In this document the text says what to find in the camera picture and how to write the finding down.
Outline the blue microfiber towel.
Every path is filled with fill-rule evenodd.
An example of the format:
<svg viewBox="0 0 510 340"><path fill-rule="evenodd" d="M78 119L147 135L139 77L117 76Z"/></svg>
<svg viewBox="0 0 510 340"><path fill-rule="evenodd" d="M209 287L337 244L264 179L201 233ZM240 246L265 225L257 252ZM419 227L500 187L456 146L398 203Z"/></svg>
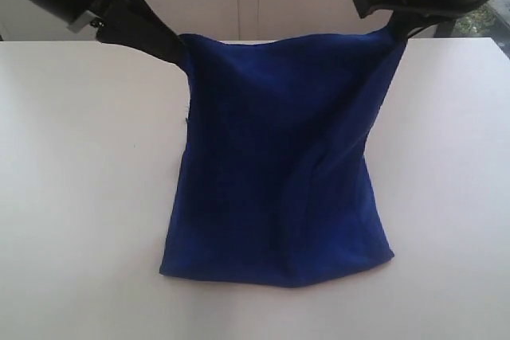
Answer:
<svg viewBox="0 0 510 340"><path fill-rule="evenodd" d="M386 29L183 40L186 145L160 273L293 288L391 261L365 149L407 43Z"/></svg>

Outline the dark window frame post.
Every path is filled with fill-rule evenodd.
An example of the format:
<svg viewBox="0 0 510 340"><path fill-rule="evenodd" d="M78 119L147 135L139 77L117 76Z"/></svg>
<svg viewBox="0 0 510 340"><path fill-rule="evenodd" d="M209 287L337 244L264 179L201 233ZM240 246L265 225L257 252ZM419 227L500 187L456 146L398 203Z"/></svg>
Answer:
<svg viewBox="0 0 510 340"><path fill-rule="evenodd" d="M452 37L456 23L457 23L456 20L441 23L440 25L437 26L433 37L434 38L450 38L450 37Z"/></svg>

